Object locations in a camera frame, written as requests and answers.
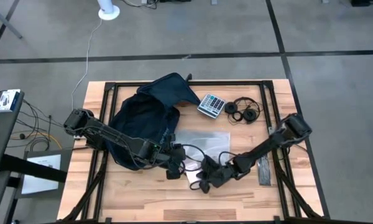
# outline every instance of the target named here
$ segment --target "dark blue backpack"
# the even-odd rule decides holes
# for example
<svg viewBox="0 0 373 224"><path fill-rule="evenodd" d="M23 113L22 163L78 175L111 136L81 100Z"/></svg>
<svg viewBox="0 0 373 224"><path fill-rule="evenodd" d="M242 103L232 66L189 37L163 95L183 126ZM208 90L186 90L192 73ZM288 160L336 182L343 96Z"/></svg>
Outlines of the dark blue backpack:
<svg viewBox="0 0 373 224"><path fill-rule="evenodd" d="M123 101L109 126L130 137L150 139L165 147L166 137L174 133L180 118L180 112L174 105L181 101L200 104L181 75L171 73L139 87L134 96ZM118 164L130 170L139 170L128 150L108 141L106 147Z"/></svg>

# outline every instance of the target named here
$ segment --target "black floor line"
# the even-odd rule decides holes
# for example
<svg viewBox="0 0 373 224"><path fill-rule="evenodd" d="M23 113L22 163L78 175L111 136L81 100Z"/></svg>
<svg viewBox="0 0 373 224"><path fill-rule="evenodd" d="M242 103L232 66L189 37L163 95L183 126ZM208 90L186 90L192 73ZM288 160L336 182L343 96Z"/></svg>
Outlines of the black floor line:
<svg viewBox="0 0 373 224"><path fill-rule="evenodd" d="M17 7L18 3L19 3L19 0L14 0L14 2L12 3L12 5L10 7L10 10L8 11L7 16L6 16L6 19L8 21L10 21L10 19L11 19L12 15L13 15L13 13L15 11L15 8ZM1 39L2 34L4 33L5 30L6 30L6 26L4 24L1 25L1 27L0 27L0 39Z"/></svg>
<svg viewBox="0 0 373 224"><path fill-rule="evenodd" d="M172 54L172 55L128 55L88 57L89 62L115 62L134 60L171 60L171 59L202 59L202 58L249 58L249 57L278 57L278 52L252 52L252 53L213 53L213 54ZM86 57L65 58L26 58L26 59L0 59L0 63L58 63L58 62L85 62Z"/></svg>
<svg viewBox="0 0 373 224"><path fill-rule="evenodd" d="M293 98L294 98L294 103L296 105L297 113L302 115L300 101L298 100L297 91L296 91L294 81L293 81L292 71L290 70L290 66L289 66L289 63L288 63L288 60L287 60L287 55L285 54L285 47L284 47L284 44L283 44L282 35L280 34L280 29L279 29L279 26L278 26L278 22L276 20L275 12L274 12L274 9L272 7L271 0L265 0L265 2L267 3L267 8L268 8L269 16L271 18L272 27L274 28L276 41L277 41L278 47L279 47L279 52L282 53L282 56L281 56L282 65L283 65L283 69L285 70L286 78L289 80L290 88L292 89L292 95L293 95ZM315 166L315 159L313 157L313 153L312 153L312 150L311 150L311 145L310 145L309 141L306 141L306 144L307 144L308 157L310 158L311 167L312 167L313 175L314 175L314 178L315 178L316 188L318 189L318 195L319 195L319 198L320 198L320 201L321 201L323 214L326 217L329 218L330 217L329 210L328 210L328 206L326 204L325 195L323 193L322 185L321 185L321 182L320 182L318 169Z"/></svg>
<svg viewBox="0 0 373 224"><path fill-rule="evenodd" d="M330 50L317 52L285 52L287 57L373 55L373 50Z"/></svg>
<svg viewBox="0 0 373 224"><path fill-rule="evenodd" d="M125 55L89 57L90 62L117 62L136 60L187 60L204 58L259 58L259 57L317 57L317 56L373 55L373 50L339 50L318 52L244 52L244 53L210 53L210 54L168 54L168 55ZM59 58L14 58L0 59L0 64L9 63L64 63L85 62L86 57Z"/></svg>

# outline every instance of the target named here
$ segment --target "table leg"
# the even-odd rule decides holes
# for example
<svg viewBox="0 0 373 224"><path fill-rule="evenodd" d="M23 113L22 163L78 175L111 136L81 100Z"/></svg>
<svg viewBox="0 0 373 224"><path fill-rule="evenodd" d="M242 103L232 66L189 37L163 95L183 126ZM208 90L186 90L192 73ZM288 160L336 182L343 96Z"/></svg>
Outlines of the table leg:
<svg viewBox="0 0 373 224"><path fill-rule="evenodd" d="M14 187L16 189L18 188L20 181L21 178L19 177L10 177L7 182L7 187Z"/></svg>
<svg viewBox="0 0 373 224"><path fill-rule="evenodd" d="M4 221L4 224L11 224L12 218L14 217L15 208L17 207L18 199L14 198L12 199L10 209L7 212L6 220Z"/></svg>
<svg viewBox="0 0 373 224"><path fill-rule="evenodd" d="M67 173L62 170L29 162L7 154L4 154L1 159L0 169L32 175L47 180L54 180L61 183L65 183L65 180L67 179Z"/></svg>

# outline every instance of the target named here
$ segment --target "white cable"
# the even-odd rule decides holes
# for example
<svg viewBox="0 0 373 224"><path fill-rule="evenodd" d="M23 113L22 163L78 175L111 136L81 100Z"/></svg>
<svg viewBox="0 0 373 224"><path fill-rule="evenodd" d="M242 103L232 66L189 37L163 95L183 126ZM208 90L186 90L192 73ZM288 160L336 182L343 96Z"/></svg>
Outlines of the white cable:
<svg viewBox="0 0 373 224"><path fill-rule="evenodd" d="M79 80L79 82L76 84L75 86L75 89L72 91L72 94L71 94L71 97L72 97L72 110L73 110L73 94L75 93L77 87L80 85L81 81L83 81L83 79L85 78L85 76L87 76L88 74L88 53L90 52L90 42L93 38L93 34L94 32L102 25L102 19L101 21L99 22L99 25L98 27L96 27L92 32L91 32L91 35L90 35L90 39L88 40L88 47L87 47L87 54L86 54L86 73L83 75L83 77Z"/></svg>

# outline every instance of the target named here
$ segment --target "headphone ear cup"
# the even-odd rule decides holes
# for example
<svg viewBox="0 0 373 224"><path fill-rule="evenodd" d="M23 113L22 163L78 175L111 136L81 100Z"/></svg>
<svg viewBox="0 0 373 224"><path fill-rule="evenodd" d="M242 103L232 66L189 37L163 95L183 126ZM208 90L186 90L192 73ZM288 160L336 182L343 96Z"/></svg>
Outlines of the headphone ear cup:
<svg viewBox="0 0 373 224"><path fill-rule="evenodd" d="M227 114L236 113L237 112L237 104L235 104L234 102L226 103L225 106L224 106L224 111Z"/></svg>
<svg viewBox="0 0 373 224"><path fill-rule="evenodd" d="M251 124L257 119L257 113L253 109L246 109L243 111L243 118L246 120L247 124Z"/></svg>

